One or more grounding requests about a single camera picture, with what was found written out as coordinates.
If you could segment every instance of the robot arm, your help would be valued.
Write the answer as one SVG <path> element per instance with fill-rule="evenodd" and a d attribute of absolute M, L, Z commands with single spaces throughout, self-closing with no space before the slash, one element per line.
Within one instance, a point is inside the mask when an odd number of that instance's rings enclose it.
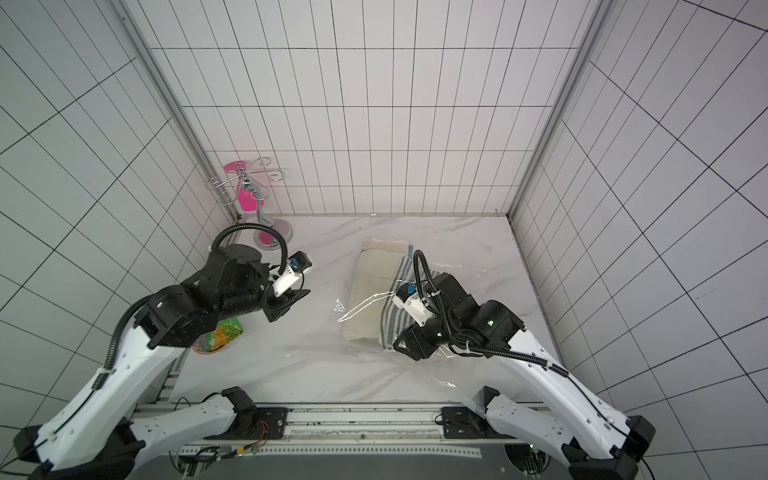
<path fill-rule="evenodd" d="M 280 243 L 276 274 L 252 247 L 220 247 L 224 237 L 247 228 L 266 231 Z M 158 375 L 220 320 L 259 309 L 270 322 L 279 319 L 310 292 L 290 287 L 311 269 L 302 252 L 288 258 L 283 238 L 269 227 L 241 223 L 222 231 L 202 270 L 128 309 L 118 322 L 104 367 L 57 416 L 16 435 L 19 458 L 40 464 L 30 478 L 126 478 L 153 457 L 205 436 L 228 433 L 252 438 L 255 405 L 239 387 L 143 422 L 123 415 Z M 136 320 L 129 326 L 134 314 Z"/>
<path fill-rule="evenodd" d="M 420 360 L 448 345 L 459 355 L 493 358 L 556 415 L 520 406 L 486 387 L 485 420 L 496 432 L 536 445 L 568 466 L 576 479 L 635 478 L 637 463 L 656 432 L 646 419 L 627 417 L 598 398 L 560 366 L 507 307 L 495 300 L 479 306 L 452 275 L 441 273 L 433 279 L 420 250 L 413 258 L 415 286 L 402 286 L 394 303 L 415 323 L 397 337 L 396 351 Z"/>

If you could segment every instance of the black mounting bracket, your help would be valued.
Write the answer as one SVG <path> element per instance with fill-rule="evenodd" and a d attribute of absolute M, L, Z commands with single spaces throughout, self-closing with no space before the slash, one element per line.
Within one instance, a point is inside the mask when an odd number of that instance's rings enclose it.
<path fill-rule="evenodd" d="M 442 407 L 442 434 L 447 439 L 513 439 L 496 432 L 480 415 L 466 407 Z"/>
<path fill-rule="evenodd" d="M 221 435 L 212 435 L 206 437 L 206 440 L 258 440 L 261 438 L 262 429 L 258 425 L 259 422 L 264 421 L 267 425 L 266 439 L 267 440 L 280 440 L 283 437 L 283 433 L 286 429 L 286 418 L 288 417 L 288 409 L 282 407 L 256 407 L 252 410 L 253 417 L 251 417 L 251 427 L 248 428 L 247 433 L 244 435 L 238 435 L 233 429 L 227 430 Z"/>

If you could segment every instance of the green snack package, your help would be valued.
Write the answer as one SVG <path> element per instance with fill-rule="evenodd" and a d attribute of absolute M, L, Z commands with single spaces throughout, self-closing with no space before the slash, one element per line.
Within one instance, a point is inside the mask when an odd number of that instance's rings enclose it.
<path fill-rule="evenodd" d="M 192 350 L 201 355 L 218 352 L 242 333 L 243 326 L 237 318 L 221 320 L 213 332 L 204 333 L 197 338 Z"/>

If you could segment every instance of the white tile wall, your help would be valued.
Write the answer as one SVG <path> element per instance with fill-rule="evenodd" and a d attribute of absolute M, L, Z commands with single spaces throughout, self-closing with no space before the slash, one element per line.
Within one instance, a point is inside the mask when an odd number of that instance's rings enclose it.
<path fill-rule="evenodd" d="M 0 459 L 93 376 L 128 305 L 202 267 L 194 247 L 229 223 L 112 15 L 0 5 Z"/>
<path fill-rule="evenodd" d="M 284 214 L 506 212 L 596 5 L 127 3 L 209 155 L 284 170 Z"/>
<path fill-rule="evenodd" d="M 513 216 L 566 366 L 656 426 L 656 478 L 763 474 L 764 5 L 618 2 Z"/>

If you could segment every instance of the black cable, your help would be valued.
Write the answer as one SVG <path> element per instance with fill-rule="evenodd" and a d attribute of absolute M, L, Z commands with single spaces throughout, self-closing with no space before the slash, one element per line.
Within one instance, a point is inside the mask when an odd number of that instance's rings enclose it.
<path fill-rule="evenodd" d="M 298 296 L 295 296 L 294 298 L 292 298 L 292 299 L 290 299 L 290 300 L 286 301 L 285 303 L 281 303 L 281 304 L 279 304 L 279 305 L 271 306 L 271 305 L 270 305 L 270 304 L 267 302 L 267 298 L 269 298 L 268 292 L 270 291 L 270 289 L 272 290 L 272 295 L 273 295 L 273 297 L 274 297 L 274 298 L 277 298 L 276 296 L 274 296 L 274 288 L 273 288 L 273 285 L 274 285 L 274 282 L 270 281 L 270 282 L 269 282 L 269 283 L 268 283 L 268 284 L 267 284 L 267 285 L 264 287 L 264 291 L 263 291 L 263 293 L 261 294 L 261 309 L 262 309 L 263 311 L 265 311 L 265 312 L 273 312 L 273 313 L 282 312 L 283 310 L 286 310 L 286 309 L 290 308 L 291 306 L 293 306 L 293 304 L 294 304 L 294 303 L 296 303 L 296 302 L 298 302 L 298 301 L 299 301 L 299 299 L 300 299 L 300 298 L 299 298 Z"/>
<path fill-rule="evenodd" d="M 416 289 L 419 291 L 419 295 L 422 298 L 424 297 L 424 291 L 421 288 L 421 275 L 419 272 L 419 267 L 423 268 L 424 277 L 426 278 L 426 281 L 429 284 L 429 286 L 432 288 L 432 292 L 438 292 L 439 290 L 435 285 L 435 281 L 432 278 L 432 273 L 429 271 L 429 265 L 427 264 L 427 259 L 421 250 L 417 250 L 413 252 L 413 262 L 414 262 L 413 272 L 416 280 Z M 512 352 L 509 350 L 501 350 L 501 349 L 496 349 L 491 347 L 480 347 L 480 346 L 474 345 L 474 343 L 477 343 L 476 336 L 473 336 L 470 333 L 462 332 L 460 328 L 458 328 L 457 331 L 454 332 L 453 327 L 451 326 L 449 316 L 445 311 L 445 305 L 442 302 L 442 296 L 435 295 L 433 298 L 435 298 L 438 311 L 442 318 L 443 329 L 445 330 L 445 333 L 447 334 L 449 342 L 451 344 L 459 348 L 468 349 L 470 352 L 475 354 L 504 356 L 510 359 L 520 360 L 522 362 L 535 363 L 536 365 L 541 365 L 545 368 L 551 369 L 553 372 L 557 373 L 560 376 L 563 376 L 566 378 L 568 377 L 569 373 L 566 369 L 564 369 L 563 367 L 557 364 L 551 363 L 546 359 L 542 359 L 541 357 L 528 355 L 527 353 Z M 456 353 L 457 355 L 462 355 L 462 353 L 456 352 L 453 348 L 451 348 L 451 351 L 453 351 L 453 353 Z"/>
<path fill-rule="evenodd" d="M 650 473 L 651 480 L 656 480 L 656 475 L 654 475 L 654 471 L 650 469 L 650 465 L 648 465 L 648 462 L 645 461 L 645 458 L 641 458 L 641 460 L 645 464 L 645 468 L 648 469 L 648 473 Z"/>
<path fill-rule="evenodd" d="M 182 470 L 181 467 L 179 467 L 178 464 L 174 461 L 174 456 L 171 455 L 170 452 L 168 452 L 168 458 L 170 459 L 170 464 L 174 466 L 174 470 L 183 475 L 184 470 Z"/>
<path fill-rule="evenodd" d="M 26 449 L 26 450 L 24 450 L 22 453 L 20 453 L 20 454 L 18 455 L 18 457 L 15 457 L 15 458 L 11 458 L 11 459 L 10 459 L 10 460 L 8 460 L 6 463 L 4 463 L 4 464 L 0 465 L 0 473 L 2 473 L 3 475 L 12 475 L 12 476 L 15 476 L 15 477 L 28 477 L 28 476 L 29 476 L 29 474 L 27 474 L 27 473 L 6 472 L 6 471 L 4 470 L 4 468 L 5 468 L 5 467 L 7 467 L 8 465 L 12 464 L 12 463 L 13 463 L 13 462 L 15 462 L 16 460 L 19 460 L 19 459 L 20 459 L 21 457 L 23 457 L 24 455 L 27 455 L 29 452 L 33 452 L 34 450 L 37 450 L 38 448 L 40 448 L 40 447 L 41 447 L 41 446 L 42 446 L 44 443 L 46 443 L 47 441 L 48 441 L 48 439 L 45 439 L 45 440 L 43 440 L 42 442 L 38 443 L 37 445 L 33 445 L 33 446 L 29 447 L 28 449 Z"/>
<path fill-rule="evenodd" d="M 180 402 L 180 401 L 182 401 L 182 400 L 184 400 L 184 401 L 187 403 L 187 406 L 192 406 L 192 404 L 190 403 L 190 401 L 189 401 L 189 400 L 187 400 L 187 397 L 183 396 L 183 397 L 181 397 L 180 399 L 178 399 L 178 400 L 176 401 L 176 405 L 175 405 L 175 407 L 174 407 L 174 412 L 176 412 L 176 409 L 177 409 L 177 408 L 179 408 L 179 402 Z"/>
<path fill-rule="evenodd" d="M 114 364 L 118 360 L 118 350 L 120 349 L 120 342 L 123 338 L 125 326 L 128 324 L 128 321 L 131 319 L 131 317 L 135 315 L 136 312 L 149 301 L 151 296 L 152 295 L 147 295 L 141 300 L 138 300 L 133 305 L 129 306 L 128 310 L 125 310 L 123 316 L 118 320 L 118 324 L 115 326 L 114 332 L 112 333 L 112 339 L 109 342 L 109 348 L 107 348 L 107 358 L 104 361 L 103 366 L 104 370 L 114 369 Z M 99 373 L 96 377 L 96 380 L 94 380 L 91 389 L 100 390 L 101 387 L 104 386 L 104 383 L 107 381 L 107 378 L 109 378 L 109 375 L 109 372 Z"/>
<path fill-rule="evenodd" d="M 210 456 L 210 457 L 208 457 L 208 456 L 205 456 L 205 457 L 200 456 L 201 453 L 205 453 L 205 452 L 213 452 L 214 454 L 212 456 Z M 191 461 L 192 462 L 199 462 L 199 463 L 218 462 L 218 460 L 219 460 L 218 453 L 219 453 L 219 447 L 217 445 L 211 445 L 209 447 L 205 447 L 204 449 L 201 449 L 198 453 L 194 454 L 192 456 L 192 460 Z"/>
<path fill-rule="evenodd" d="M 90 392 L 90 393 L 88 393 L 88 396 L 87 396 L 87 397 L 85 397 L 85 400 L 83 400 L 83 403 L 81 403 L 81 404 L 80 404 L 80 406 L 79 406 L 79 407 L 77 407 L 77 409 L 76 409 L 76 410 L 75 410 L 75 411 L 72 413 L 72 415 L 70 415 L 68 419 L 64 420 L 64 423 L 62 423 L 61 425 L 59 425 L 59 426 L 58 426 L 58 428 L 57 428 L 56 430 L 54 430 L 54 431 L 53 431 L 53 433 L 58 433 L 58 432 L 59 432 L 59 430 L 63 429 L 63 428 L 65 427 L 65 425 L 67 425 L 67 424 L 69 423 L 69 421 L 70 421 L 70 420 L 72 420 L 72 418 L 73 418 L 75 415 L 77 415 L 77 414 L 80 412 L 80 410 L 82 410 L 82 408 L 85 406 L 85 404 L 86 404 L 86 403 L 88 403 L 88 400 L 90 400 L 90 399 L 91 399 L 91 397 L 93 396 L 93 394 L 94 394 L 95 392 L 96 392 L 95 390 L 91 390 L 91 392 Z"/>
<path fill-rule="evenodd" d="M 224 240 L 225 237 L 231 233 L 237 232 L 238 230 L 261 230 L 275 237 L 277 243 L 280 244 L 280 269 L 277 271 L 277 273 L 279 275 L 283 275 L 283 273 L 286 271 L 286 265 L 288 264 L 288 246 L 286 245 L 286 241 L 283 236 L 280 235 L 280 232 L 273 229 L 272 227 L 268 227 L 267 225 L 262 225 L 261 223 L 237 223 L 235 225 L 230 225 L 224 230 L 220 231 L 218 235 L 216 235 L 216 238 L 214 238 L 214 241 L 211 242 L 210 247 L 218 248 L 219 245 L 221 245 L 221 240 Z"/>
<path fill-rule="evenodd" d="M 598 408 L 597 408 L 597 406 L 596 406 L 594 403 L 592 403 L 592 400 L 590 400 L 590 398 L 587 396 L 587 394 L 586 394 L 586 393 L 584 393 L 584 390 L 582 390 L 582 389 L 581 389 L 581 387 L 578 385 L 578 383 L 576 383 L 576 382 L 573 380 L 573 378 L 571 378 L 570 376 L 568 376 L 568 377 L 566 377 L 566 378 L 567 378 L 568 380 L 571 380 L 571 383 L 573 383 L 573 384 L 574 384 L 574 387 L 576 387 L 576 388 L 578 389 L 578 391 L 579 391 L 579 392 L 581 392 L 581 394 L 584 396 L 584 398 L 586 398 L 586 399 L 587 399 L 587 401 L 589 402 L 589 404 L 590 404 L 590 405 L 592 405 L 592 408 L 595 410 L 595 412 L 597 412 L 597 413 L 598 413 L 598 416 L 599 416 L 601 419 L 603 419 L 603 420 L 605 420 L 605 421 L 607 422 L 607 421 L 608 421 L 608 419 L 606 419 L 606 418 L 605 418 L 605 415 L 603 415 L 603 412 L 601 412 L 601 411 L 600 411 L 600 409 L 598 409 Z M 612 427 L 614 427 L 614 429 L 615 429 L 617 432 L 619 432 L 620 434 L 624 435 L 625 437 L 627 436 L 627 434 L 626 434 L 626 433 L 624 433 L 624 432 L 622 432 L 621 430 L 617 429 L 617 428 L 616 428 L 616 426 L 615 426 L 613 423 L 611 423 L 611 426 L 612 426 Z"/>
<path fill-rule="evenodd" d="M 200 402 L 200 403 L 203 403 L 203 402 L 205 402 L 206 400 L 208 400 L 209 398 L 211 398 L 211 397 L 212 397 L 212 396 L 214 396 L 214 395 L 221 395 L 221 393 L 219 393 L 219 392 L 213 392 L 213 393 L 209 393 L 208 395 L 206 395 L 206 396 L 205 396 L 205 398 L 203 399 L 203 401 L 202 401 L 202 402 Z"/>
<path fill-rule="evenodd" d="M 241 453 L 245 452 L 246 450 L 253 449 L 253 447 L 255 447 L 256 445 L 259 445 L 259 442 L 261 442 L 262 440 L 264 441 L 264 443 L 266 443 L 267 438 L 265 438 L 265 437 L 267 437 L 269 435 L 269 433 L 270 433 L 270 429 L 267 426 L 267 423 L 262 421 L 262 422 L 257 422 L 256 425 L 261 425 L 261 429 L 262 429 L 261 438 L 259 438 L 258 440 L 256 440 L 253 443 L 249 443 L 248 445 L 244 445 L 244 446 L 240 447 L 239 449 L 234 449 L 232 452 L 229 452 L 227 454 L 222 455 L 221 459 L 222 460 L 226 460 L 228 458 L 236 457 L 236 456 L 240 455 Z M 254 430 L 255 430 L 255 428 L 252 429 L 248 435 L 253 434 Z"/>

